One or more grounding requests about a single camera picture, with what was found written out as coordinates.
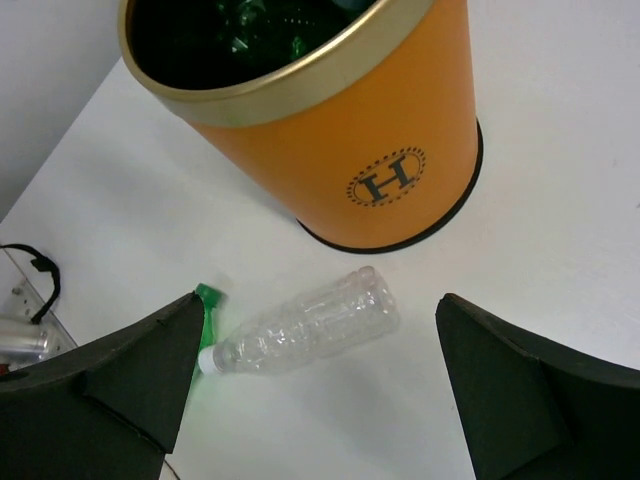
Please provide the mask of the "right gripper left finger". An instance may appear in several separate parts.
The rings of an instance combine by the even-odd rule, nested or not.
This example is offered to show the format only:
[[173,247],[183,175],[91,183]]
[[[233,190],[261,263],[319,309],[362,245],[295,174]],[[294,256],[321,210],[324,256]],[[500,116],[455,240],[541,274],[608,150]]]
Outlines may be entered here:
[[203,303],[189,293],[2,376],[2,478],[159,478],[176,444],[203,326]]

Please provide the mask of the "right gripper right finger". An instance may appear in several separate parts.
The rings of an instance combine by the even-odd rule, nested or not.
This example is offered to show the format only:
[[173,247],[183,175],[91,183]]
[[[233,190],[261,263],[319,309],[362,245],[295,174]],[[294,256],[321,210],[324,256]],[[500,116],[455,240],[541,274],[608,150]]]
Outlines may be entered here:
[[477,478],[638,478],[638,371],[455,294],[440,300],[436,325]]

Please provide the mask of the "clear ribbed bottle white cap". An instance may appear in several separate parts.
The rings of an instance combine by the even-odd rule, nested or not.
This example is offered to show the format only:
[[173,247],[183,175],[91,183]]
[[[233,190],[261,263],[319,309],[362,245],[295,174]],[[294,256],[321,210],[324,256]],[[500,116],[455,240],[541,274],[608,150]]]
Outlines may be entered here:
[[242,323],[202,349],[205,375],[274,375],[341,354],[394,332],[400,315],[388,285],[371,266]]

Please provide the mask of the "green bottle sideways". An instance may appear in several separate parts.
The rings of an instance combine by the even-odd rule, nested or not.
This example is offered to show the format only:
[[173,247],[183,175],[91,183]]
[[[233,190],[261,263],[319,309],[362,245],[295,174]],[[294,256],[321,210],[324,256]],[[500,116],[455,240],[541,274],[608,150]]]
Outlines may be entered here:
[[218,38],[242,65],[272,71],[312,50],[303,1],[216,1],[215,8]]

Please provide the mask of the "clear bottle dark green label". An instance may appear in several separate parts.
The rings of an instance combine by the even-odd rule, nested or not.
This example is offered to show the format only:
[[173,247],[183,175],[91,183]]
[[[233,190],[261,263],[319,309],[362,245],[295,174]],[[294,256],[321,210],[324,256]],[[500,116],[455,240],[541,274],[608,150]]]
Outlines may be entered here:
[[332,2],[348,13],[361,14],[374,4],[376,0],[332,0]]

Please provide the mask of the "orange cylindrical bin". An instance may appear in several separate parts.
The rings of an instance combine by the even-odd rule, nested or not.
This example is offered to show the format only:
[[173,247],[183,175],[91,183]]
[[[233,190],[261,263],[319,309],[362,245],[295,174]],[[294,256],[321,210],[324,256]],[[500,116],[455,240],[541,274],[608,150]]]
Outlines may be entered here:
[[465,2],[303,1],[312,50],[272,71],[231,57],[215,2],[122,2],[124,63],[309,234],[385,253],[461,209],[483,161]]

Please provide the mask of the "green Sprite bottle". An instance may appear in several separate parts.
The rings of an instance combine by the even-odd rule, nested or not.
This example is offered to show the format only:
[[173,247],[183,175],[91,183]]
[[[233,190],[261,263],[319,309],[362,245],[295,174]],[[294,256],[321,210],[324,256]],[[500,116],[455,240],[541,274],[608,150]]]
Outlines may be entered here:
[[200,283],[195,293],[203,304],[204,319],[203,328],[198,347],[198,353],[212,347],[217,341],[218,310],[224,305],[226,294],[207,284]]

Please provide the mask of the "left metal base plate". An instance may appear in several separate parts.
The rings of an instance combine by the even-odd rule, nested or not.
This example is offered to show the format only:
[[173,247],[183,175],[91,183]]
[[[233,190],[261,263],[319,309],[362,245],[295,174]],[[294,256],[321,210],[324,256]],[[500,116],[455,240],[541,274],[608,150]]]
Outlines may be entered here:
[[55,314],[61,289],[37,258],[1,251],[1,373],[52,359],[77,347]]

